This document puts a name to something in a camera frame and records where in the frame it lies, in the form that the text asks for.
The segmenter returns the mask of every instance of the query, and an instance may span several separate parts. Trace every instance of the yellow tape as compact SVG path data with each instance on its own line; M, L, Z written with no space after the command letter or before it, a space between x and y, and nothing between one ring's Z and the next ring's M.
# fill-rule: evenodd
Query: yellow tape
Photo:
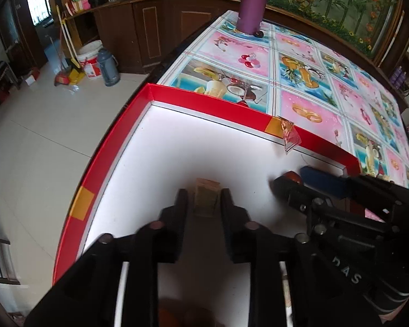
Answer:
M80 187L71 207L70 216L83 221L93 198L94 193L84 187Z
M282 120L277 117L271 118L265 128L265 132L274 136L278 136L279 138L283 138L284 133L282 130Z

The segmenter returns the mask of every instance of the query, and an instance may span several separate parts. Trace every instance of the white bucket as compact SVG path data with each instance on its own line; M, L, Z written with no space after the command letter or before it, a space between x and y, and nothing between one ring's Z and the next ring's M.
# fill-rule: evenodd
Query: white bucket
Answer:
M77 52L77 61L85 70L85 74L90 80L101 77L100 67L97 63L97 54L102 47L101 40L95 40L81 47Z

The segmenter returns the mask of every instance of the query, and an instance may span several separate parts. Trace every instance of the white floor tile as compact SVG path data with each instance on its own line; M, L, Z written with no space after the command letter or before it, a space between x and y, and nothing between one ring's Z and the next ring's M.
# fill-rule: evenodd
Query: white floor tile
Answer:
M0 302L8 312L29 312L51 287L55 260L46 253L0 201L0 236L10 240L12 263L20 286L0 284Z
M51 287L64 220L90 156L146 77L122 74L112 87L85 78L73 92L53 85L57 71L57 61L48 63L0 106L0 237L11 241L22 284L0 284L9 312L29 312Z
M84 78L79 90L71 92L65 86L53 86L54 73L46 65L33 85L23 84L5 102L0 118L11 119L41 136L92 156L114 118L145 78L122 76L111 87L106 87L101 78Z
M52 257L70 202L89 157L21 128L8 159L0 196L34 240Z

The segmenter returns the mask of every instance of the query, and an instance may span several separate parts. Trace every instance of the table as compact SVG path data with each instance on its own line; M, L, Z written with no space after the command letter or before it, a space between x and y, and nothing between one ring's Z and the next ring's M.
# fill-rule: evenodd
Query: table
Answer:
M263 38L236 30L227 11L158 84L282 116L355 155L361 173L409 188L409 140L394 97L344 56L263 22Z
M409 187L406 133L378 82L307 37L267 22L264 38L245 36L235 20L228 11L184 45L115 120L73 200L53 281L102 233L130 235L155 220L179 188L192 203L198 177L228 187L252 220L290 237L305 232L304 218L269 187L288 170L362 172ZM288 153L276 116L300 134ZM222 242L218 214L190 213L179 262L158 267L159 298L247 326L249 266L230 263Z

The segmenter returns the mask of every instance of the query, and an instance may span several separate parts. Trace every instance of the purple bottle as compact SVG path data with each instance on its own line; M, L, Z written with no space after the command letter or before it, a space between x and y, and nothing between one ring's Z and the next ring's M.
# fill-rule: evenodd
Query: purple bottle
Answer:
M397 69L395 69L393 75L391 76L391 78L389 79L389 81L391 81L391 84L395 84L395 82L397 81L397 79L399 78L399 76L401 75L402 71L401 71L401 66L397 67Z
M397 81L394 83L395 88L398 90L404 84L404 81L406 81L406 71L398 76Z
M246 34L259 31L266 2L267 0L241 0L236 29Z

